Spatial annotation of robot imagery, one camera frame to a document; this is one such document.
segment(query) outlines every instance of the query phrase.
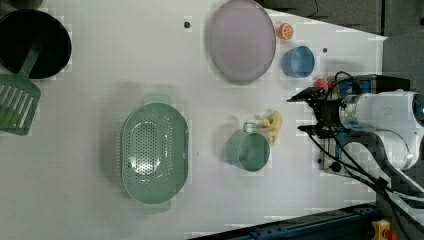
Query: small orange object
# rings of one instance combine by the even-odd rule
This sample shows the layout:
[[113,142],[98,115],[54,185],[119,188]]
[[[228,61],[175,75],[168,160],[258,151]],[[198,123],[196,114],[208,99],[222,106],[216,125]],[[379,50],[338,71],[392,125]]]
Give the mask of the small orange object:
[[281,24],[277,30],[278,37],[284,40],[291,39],[293,37],[293,34],[294,34],[294,29],[288,23]]

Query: yellow object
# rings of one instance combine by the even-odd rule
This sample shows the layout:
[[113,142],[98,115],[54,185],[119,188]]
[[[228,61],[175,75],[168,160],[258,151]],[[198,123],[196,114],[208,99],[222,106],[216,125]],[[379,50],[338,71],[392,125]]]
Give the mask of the yellow object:
[[383,233],[386,230],[390,230],[390,222],[383,219],[377,222],[372,222],[372,225],[375,229],[375,235],[372,240],[388,240],[383,237]]
[[272,146],[277,140],[278,133],[281,129],[282,118],[277,111],[273,112],[269,117],[263,119],[263,133],[267,135],[269,145]]
[[283,23],[280,25],[280,27],[277,29],[277,35],[279,38],[284,40],[289,40],[294,35],[294,29],[293,27],[288,23]]

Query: mug handle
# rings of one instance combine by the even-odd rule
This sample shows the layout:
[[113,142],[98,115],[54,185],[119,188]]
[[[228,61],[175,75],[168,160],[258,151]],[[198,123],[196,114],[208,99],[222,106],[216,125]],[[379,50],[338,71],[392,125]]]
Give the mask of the mug handle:
[[248,131],[249,125],[250,125],[250,126],[251,126],[251,128],[252,128],[252,131],[250,131],[250,132],[256,132],[256,131],[257,131],[257,129],[256,129],[256,123],[252,123],[252,122],[245,122],[245,123],[243,124],[243,132],[249,132],[249,131]]

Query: colander handle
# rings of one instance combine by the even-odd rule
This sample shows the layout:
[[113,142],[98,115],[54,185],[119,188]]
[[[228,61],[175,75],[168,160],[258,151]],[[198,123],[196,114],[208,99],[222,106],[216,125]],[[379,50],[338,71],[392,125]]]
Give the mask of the colander handle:
[[163,104],[172,104],[171,97],[166,94],[158,94],[158,93],[148,93],[144,96],[144,105],[150,103],[163,103]]
[[171,207],[171,200],[158,204],[143,203],[143,213],[145,214],[158,214],[168,211]]

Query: green spatula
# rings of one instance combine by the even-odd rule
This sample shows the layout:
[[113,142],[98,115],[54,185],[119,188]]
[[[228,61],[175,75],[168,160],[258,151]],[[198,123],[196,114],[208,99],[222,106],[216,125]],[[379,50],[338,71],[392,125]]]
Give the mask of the green spatula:
[[40,55],[43,36],[34,41],[19,73],[0,74],[0,131],[26,135],[40,100],[40,89],[29,80],[29,74]]

